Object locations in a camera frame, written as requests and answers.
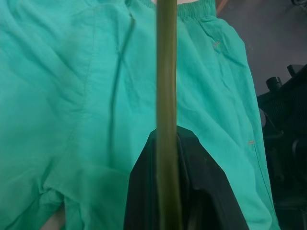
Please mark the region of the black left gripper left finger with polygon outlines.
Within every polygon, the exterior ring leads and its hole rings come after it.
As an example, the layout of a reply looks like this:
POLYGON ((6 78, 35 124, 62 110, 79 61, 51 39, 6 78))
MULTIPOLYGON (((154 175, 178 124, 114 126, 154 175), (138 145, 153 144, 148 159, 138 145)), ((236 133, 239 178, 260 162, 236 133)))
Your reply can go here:
POLYGON ((152 131, 133 166, 125 208, 125 230, 158 229, 155 173, 156 130, 152 131))

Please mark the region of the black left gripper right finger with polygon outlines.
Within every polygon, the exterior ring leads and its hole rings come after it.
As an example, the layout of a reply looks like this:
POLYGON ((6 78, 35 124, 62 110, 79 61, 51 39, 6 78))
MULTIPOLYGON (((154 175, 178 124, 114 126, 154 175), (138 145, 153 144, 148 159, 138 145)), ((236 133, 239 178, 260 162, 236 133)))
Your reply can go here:
POLYGON ((246 230, 222 168, 190 130, 177 127, 181 204, 186 230, 246 230))

